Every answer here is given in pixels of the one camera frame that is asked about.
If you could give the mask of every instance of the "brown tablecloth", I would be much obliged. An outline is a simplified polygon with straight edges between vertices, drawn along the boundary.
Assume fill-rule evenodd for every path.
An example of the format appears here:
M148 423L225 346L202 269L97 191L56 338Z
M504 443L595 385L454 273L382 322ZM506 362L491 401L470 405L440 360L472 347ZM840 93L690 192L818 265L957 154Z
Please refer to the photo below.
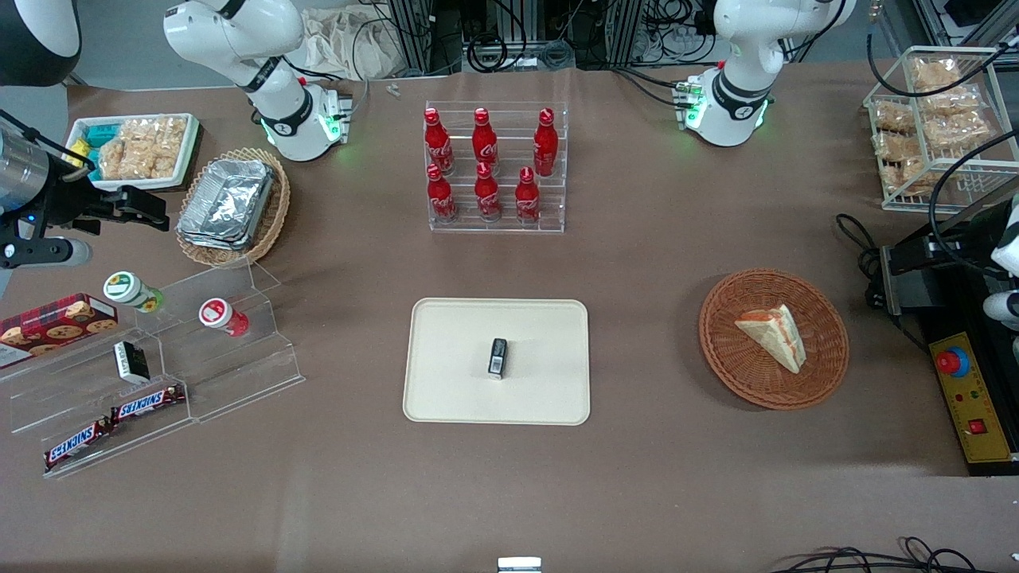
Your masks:
M0 432L3 568L468 572L537 555L552 573L764 571L821 545L898 554L908 534L1009 567L1016 481L961 477L928 359L863 304L857 248L833 222L855 214L883 242L922 223L877 206L858 114L871 83L863 63L789 66L764 125L735 149L679 132L607 72L399 81L399 99L379 83L348 145L285 163L293 202L263 262L283 282L276 317L308 380L64 480L44 482L38 441ZM566 235L430 233L428 99L569 101ZM199 165L267 145L235 89L74 88L70 100L74 117L196 114ZM156 285L202 270L148 227L105 224L92 244L88 266L17 271L0 314L98 293L120 268ZM753 266L812 281L846 321L849 374L817 407L752 407L701 357L703 297ZM582 301L590 419L407 420L423 297Z

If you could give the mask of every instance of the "acrylic bottle rack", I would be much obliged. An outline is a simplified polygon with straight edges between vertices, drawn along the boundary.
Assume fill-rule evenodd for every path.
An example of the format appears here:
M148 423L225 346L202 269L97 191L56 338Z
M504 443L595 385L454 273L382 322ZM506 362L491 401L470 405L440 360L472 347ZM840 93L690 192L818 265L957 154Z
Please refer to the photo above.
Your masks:
M155 313L132 316L130 309L119 307L123 329L30 360L0 378L11 386L11 430L42 440L42 470L44 452L109 415L110 408L163 386L183 385L186 402L126 419L44 473L63 477L304 381L293 346L276 329L265 295L278 284L264 268L240 259L160 289L164 303ZM248 315L245 335L231 337L199 322L198 309L214 297ZM118 377L112 349L120 341L145 352L149 383L136 385Z
M450 223L441 223L431 210L427 195L428 224L435 232L531 232L561 233L567 224L567 152L570 133L570 113L566 102L464 102L430 101L426 107L438 110L442 124L452 143L453 171L446 175L452 188L453 201L459 216ZM490 124L498 137L499 168L495 176L499 185L499 203L502 217L493 223L481 219L477 198L474 195L475 170L474 110L488 109ZM558 152L551 176L535 177L539 188L540 215L536 223L525 224L517 220L516 195L521 167L534 166L534 132L538 127L538 112L550 107L555 112L555 132L559 136ZM425 166L431 163L428 149L423 146ZM422 185L428 179L422 170Z

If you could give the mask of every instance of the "sandwich wedge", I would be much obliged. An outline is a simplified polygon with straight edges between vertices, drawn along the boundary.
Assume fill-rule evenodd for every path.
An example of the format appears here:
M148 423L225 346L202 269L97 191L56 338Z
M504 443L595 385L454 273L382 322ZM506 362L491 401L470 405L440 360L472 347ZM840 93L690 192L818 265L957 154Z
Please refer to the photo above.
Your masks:
M807 351L786 305L744 313L736 325L764 348L779 364L794 374L807 360Z

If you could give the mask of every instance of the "red cookie box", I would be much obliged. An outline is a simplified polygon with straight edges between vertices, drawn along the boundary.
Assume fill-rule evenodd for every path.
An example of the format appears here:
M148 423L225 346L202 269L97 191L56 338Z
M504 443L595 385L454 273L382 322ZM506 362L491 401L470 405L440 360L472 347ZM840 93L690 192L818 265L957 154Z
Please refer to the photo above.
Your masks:
M112 306L85 293L64 297L0 323L0 369L116 327Z

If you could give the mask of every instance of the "wicker basket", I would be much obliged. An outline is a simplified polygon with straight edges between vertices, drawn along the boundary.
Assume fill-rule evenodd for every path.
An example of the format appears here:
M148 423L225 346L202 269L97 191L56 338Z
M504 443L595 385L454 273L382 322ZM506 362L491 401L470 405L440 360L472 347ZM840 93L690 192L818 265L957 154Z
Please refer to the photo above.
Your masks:
M286 210L290 206L290 181L287 180L286 172L283 171L283 166L279 163L279 160L273 157L272 154L261 149L245 148L228 151L213 161L220 159L262 161L266 165L271 166L275 172L272 188L269 190L269 200L266 202L265 210L262 211L262 220L259 221L258 229L255 231L255 244L247 251L212 249L210 247L192 245L184 241L179 233L177 233L177 243L180 244L180 248L183 250L184 255L187 255L189 259L211 266L226 264L245 256L252 262L257 261L269 252L269 249L272 248L273 243L279 237L279 232L283 229L283 219L286 218ZM209 168L209 165L213 161L206 164L202 168L202 171L192 180L191 187L187 188L187 195L184 197L184 202L180 206L181 213L187 208L187 203L195 196L195 189L198 187L199 180L202 179L202 175L205 174L206 169Z
M807 351L793 374L736 326L745 312L785 304ZM849 336L842 318L802 278L766 268L731 274L701 307L700 342L714 373L740 397L772 410L813 406L835 393L849 366Z

